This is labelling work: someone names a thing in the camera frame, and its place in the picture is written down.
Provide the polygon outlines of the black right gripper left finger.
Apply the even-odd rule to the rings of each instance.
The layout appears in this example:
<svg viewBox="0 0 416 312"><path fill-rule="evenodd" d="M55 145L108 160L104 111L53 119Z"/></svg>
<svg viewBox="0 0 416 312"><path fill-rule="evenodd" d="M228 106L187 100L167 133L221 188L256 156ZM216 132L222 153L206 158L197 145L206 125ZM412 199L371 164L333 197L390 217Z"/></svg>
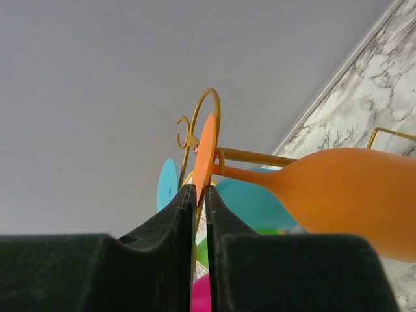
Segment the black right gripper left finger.
<svg viewBox="0 0 416 312"><path fill-rule="evenodd" d="M2 311L189 311L196 189L128 234L1 237Z"/></svg>

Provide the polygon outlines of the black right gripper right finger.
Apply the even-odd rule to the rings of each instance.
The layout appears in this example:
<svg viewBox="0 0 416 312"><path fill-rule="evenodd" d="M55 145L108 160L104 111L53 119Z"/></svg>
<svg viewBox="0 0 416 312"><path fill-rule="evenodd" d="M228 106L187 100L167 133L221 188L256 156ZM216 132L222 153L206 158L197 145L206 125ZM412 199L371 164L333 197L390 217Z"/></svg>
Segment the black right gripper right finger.
<svg viewBox="0 0 416 312"><path fill-rule="evenodd" d="M213 311L398 311L378 256L355 235L260 235L205 191Z"/></svg>

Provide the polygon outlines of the pink wine glass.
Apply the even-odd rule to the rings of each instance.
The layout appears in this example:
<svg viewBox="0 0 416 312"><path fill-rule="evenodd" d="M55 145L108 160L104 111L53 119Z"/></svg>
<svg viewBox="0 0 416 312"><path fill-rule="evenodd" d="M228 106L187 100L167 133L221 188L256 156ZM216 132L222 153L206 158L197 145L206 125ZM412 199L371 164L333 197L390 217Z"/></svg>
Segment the pink wine glass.
<svg viewBox="0 0 416 312"><path fill-rule="evenodd" d="M211 288L209 274L199 278L192 288L191 312L211 312Z"/></svg>

